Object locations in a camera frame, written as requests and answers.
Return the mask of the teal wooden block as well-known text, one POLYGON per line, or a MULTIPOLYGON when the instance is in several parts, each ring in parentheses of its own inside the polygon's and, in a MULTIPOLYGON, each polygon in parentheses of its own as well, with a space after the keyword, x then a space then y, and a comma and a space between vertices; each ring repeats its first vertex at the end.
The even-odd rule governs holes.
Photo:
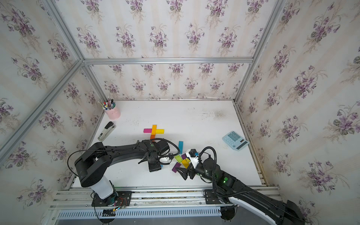
POLYGON ((182 155, 183 153, 183 141, 179 141, 179 144, 178 144, 178 147, 179 147, 179 150, 180 150, 180 155, 182 155))

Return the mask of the magenta wooden block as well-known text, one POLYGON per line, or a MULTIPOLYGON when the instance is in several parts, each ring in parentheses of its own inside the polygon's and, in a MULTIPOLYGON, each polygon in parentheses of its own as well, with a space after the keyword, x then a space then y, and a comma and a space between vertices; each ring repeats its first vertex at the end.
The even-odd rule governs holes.
POLYGON ((143 130, 144 133, 151 133, 152 132, 152 129, 151 128, 145 128, 143 130))

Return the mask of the orange-yellow wooden block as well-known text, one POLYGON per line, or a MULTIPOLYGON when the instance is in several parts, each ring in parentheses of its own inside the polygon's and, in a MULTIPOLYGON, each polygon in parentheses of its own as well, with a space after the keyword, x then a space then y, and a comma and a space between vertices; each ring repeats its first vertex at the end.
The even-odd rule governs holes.
POLYGON ((152 126, 152 131, 151 131, 152 136, 154 136, 156 134, 156 130, 157 130, 157 125, 153 125, 152 126))

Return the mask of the yellow block near right arm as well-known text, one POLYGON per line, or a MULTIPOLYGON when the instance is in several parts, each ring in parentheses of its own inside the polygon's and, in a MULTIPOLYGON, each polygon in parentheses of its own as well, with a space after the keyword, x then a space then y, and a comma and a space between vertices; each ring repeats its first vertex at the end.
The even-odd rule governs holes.
POLYGON ((188 168, 190 166, 190 162, 187 162, 186 159, 183 159, 181 163, 185 168, 188 168))

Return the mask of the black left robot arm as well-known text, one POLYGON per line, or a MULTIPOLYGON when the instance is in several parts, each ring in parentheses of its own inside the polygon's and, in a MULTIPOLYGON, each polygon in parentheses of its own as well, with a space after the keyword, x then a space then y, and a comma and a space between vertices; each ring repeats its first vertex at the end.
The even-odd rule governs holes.
POLYGON ((153 138, 123 146, 105 146, 97 142, 87 150, 76 152, 82 152, 82 155, 75 160, 75 169, 68 167, 70 172, 79 178, 81 187, 91 188, 94 196, 99 197, 104 205, 112 206, 117 203, 119 194, 105 177, 108 167, 140 159, 140 164, 148 163, 149 172, 156 172, 161 170, 162 165, 166 165, 160 161, 162 158, 173 159, 180 153, 180 149, 167 139, 153 138))

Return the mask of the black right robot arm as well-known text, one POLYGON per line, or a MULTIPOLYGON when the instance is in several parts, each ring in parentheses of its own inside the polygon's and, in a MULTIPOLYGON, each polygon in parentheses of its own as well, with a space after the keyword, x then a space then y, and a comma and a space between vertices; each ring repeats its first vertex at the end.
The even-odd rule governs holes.
POLYGON ((221 170, 215 160, 208 158, 196 167, 176 169, 184 180, 193 179, 196 175, 212 183, 214 195, 226 204, 245 208, 262 218, 270 225, 304 225, 306 220, 300 207, 294 202, 270 198, 245 185, 239 179, 221 170))

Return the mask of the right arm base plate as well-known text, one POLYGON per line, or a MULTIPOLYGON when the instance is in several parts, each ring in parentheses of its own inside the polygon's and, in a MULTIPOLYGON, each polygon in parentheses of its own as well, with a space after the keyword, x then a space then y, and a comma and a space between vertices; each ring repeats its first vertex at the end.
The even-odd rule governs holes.
POLYGON ((202 192, 204 198, 205 198, 205 203, 207 205, 216 205, 216 204, 227 204, 227 205, 233 205, 232 202, 230 202, 228 200, 228 198, 225 197, 221 197, 219 195, 217 195, 214 190, 212 189, 205 189, 202 192))

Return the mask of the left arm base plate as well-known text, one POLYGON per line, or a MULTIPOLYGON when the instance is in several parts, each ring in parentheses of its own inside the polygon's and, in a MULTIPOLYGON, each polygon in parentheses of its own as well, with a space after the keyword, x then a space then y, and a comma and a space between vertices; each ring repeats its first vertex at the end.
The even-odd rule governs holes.
POLYGON ((116 191, 104 200, 98 194, 94 194, 91 205, 92 207, 125 207, 130 205, 131 197, 131 191, 116 191))

